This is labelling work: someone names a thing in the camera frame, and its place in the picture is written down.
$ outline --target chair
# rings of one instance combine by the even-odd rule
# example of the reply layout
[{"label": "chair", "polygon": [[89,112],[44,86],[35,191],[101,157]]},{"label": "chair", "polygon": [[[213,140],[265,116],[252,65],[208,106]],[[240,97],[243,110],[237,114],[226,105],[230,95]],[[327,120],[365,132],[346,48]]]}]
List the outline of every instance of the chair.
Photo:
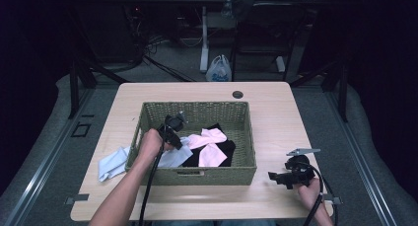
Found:
[{"label": "chair", "polygon": [[235,81],[237,54],[286,56],[283,81],[286,80],[297,30],[305,18],[304,8],[279,5],[274,2],[255,2],[243,21],[237,22],[231,50],[232,81]]}]

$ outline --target person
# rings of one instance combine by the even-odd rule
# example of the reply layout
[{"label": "person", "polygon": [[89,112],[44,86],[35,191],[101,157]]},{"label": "person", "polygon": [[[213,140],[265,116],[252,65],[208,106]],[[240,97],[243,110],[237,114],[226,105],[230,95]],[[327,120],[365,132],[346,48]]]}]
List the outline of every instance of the person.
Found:
[{"label": "person", "polygon": [[[99,206],[90,221],[90,225],[127,225],[129,216],[131,215],[135,204],[136,195],[141,186],[141,181],[148,168],[157,157],[162,142],[163,140],[156,129],[150,129],[144,133],[138,157],[134,161],[131,169]],[[164,149],[170,150],[173,149],[173,147],[170,144],[165,143]],[[303,185],[295,186],[295,188],[298,190],[304,207],[311,209],[319,194],[319,180],[312,179],[308,188]],[[319,226],[332,225],[332,220],[323,203],[317,209],[314,220]],[[237,225],[237,222],[239,221],[229,221],[226,225],[232,225],[232,222]]]}]

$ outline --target white bag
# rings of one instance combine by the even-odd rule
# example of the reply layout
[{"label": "white bag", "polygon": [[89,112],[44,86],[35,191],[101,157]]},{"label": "white bag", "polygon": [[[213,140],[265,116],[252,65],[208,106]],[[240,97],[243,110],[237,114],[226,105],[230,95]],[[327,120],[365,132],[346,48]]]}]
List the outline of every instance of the white bag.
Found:
[{"label": "white bag", "polygon": [[206,81],[226,82],[231,80],[231,67],[227,57],[225,55],[215,57],[206,72]]}]

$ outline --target wicker basket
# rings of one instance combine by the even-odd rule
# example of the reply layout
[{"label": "wicker basket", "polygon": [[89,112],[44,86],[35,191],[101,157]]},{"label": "wicker basket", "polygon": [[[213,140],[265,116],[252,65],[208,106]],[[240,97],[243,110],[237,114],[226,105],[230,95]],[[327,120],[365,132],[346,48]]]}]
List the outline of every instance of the wicker basket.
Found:
[{"label": "wicker basket", "polygon": [[[144,103],[132,140],[125,169],[129,171],[141,143],[141,133],[158,128],[167,114],[184,111],[188,124],[178,136],[200,134],[202,128],[219,123],[228,139],[236,144],[231,167],[179,167],[159,168],[153,185],[159,186],[222,186],[250,185],[256,165],[252,144],[248,103],[246,102],[194,102]],[[143,185],[148,181],[145,176]]]}]

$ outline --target table top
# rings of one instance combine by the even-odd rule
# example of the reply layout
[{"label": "table top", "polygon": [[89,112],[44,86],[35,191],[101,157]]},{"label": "table top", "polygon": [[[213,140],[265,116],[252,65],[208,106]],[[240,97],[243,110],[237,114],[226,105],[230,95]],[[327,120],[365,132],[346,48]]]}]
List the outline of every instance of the table top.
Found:
[{"label": "table top", "polygon": [[[243,92],[241,99],[234,91]],[[129,146],[143,102],[248,102],[257,170],[250,186],[152,186],[145,220],[306,217],[295,190],[270,181],[268,172],[286,173],[287,153],[311,148],[295,99],[285,82],[127,83],[119,87],[102,135],[71,211],[89,221],[124,174],[103,183],[98,162],[119,146]],[[317,168],[314,154],[307,155]],[[138,220],[146,186],[140,187],[130,217]],[[326,206],[332,213],[332,207]]]}]

